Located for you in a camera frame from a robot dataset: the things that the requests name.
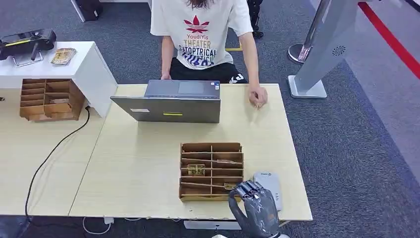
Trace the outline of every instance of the light wood tabletop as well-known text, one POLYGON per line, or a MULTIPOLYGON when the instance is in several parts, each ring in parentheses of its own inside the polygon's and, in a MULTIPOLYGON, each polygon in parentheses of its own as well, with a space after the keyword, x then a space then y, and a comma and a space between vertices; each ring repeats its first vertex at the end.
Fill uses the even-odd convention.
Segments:
MULTIPOLYGON (((263 85, 269 103, 257 110, 246 85, 221 85, 220 124, 137 122, 112 104, 70 216, 234 219, 227 202, 181 202, 180 143, 240 142, 245 179, 280 177, 281 220, 312 220, 277 84, 263 85)), ((143 96, 146 85, 119 85, 119 96, 143 96)))
MULTIPOLYGON (((35 170, 87 112, 79 121, 31 122, 19 116, 20 89, 0 89, 0 97, 0 214, 23 215, 35 170)), ((52 154, 35 179, 30 215, 68 215, 103 123, 91 109, 89 123, 52 154)))

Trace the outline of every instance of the white power bank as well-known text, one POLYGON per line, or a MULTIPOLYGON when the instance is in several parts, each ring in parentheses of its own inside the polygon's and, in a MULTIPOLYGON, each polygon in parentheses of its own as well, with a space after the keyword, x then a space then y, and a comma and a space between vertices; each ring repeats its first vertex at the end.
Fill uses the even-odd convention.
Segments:
POLYGON ((270 172, 256 172, 254 174, 254 182, 259 182, 265 189, 270 190, 273 195, 277 211, 283 209, 281 199, 280 180, 277 174, 270 172))

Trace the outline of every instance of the black shorts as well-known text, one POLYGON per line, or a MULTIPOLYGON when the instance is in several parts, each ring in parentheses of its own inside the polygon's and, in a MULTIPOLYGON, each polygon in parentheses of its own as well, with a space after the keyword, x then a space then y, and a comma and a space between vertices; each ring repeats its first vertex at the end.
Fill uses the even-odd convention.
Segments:
POLYGON ((177 58, 173 58, 169 74, 173 80, 217 80, 220 83, 248 83, 235 65, 231 63, 222 63, 206 69, 190 69, 177 58))

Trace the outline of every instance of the red line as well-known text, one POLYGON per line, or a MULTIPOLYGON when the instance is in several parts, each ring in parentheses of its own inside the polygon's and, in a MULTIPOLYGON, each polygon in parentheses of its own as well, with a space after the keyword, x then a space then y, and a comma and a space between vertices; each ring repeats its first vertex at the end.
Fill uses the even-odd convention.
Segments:
POLYGON ((404 62, 404 64, 414 73, 417 78, 420 79, 420 63, 417 62, 404 46, 392 35, 391 31, 386 28, 385 24, 379 19, 379 17, 373 12, 372 8, 366 2, 359 3, 360 9, 365 13, 369 21, 377 29, 380 35, 385 39, 392 50, 398 55, 398 57, 404 62))

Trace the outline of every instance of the wooden compartment box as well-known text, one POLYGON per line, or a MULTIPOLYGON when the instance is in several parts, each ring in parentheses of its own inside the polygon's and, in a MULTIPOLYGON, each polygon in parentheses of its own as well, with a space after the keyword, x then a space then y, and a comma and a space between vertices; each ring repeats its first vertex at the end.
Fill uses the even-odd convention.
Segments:
POLYGON ((71 79, 23 79, 20 116, 32 121, 78 120, 84 102, 71 79))
POLYGON ((240 143, 181 144, 180 170, 181 201, 227 201, 231 189, 244 180, 242 146, 240 143))

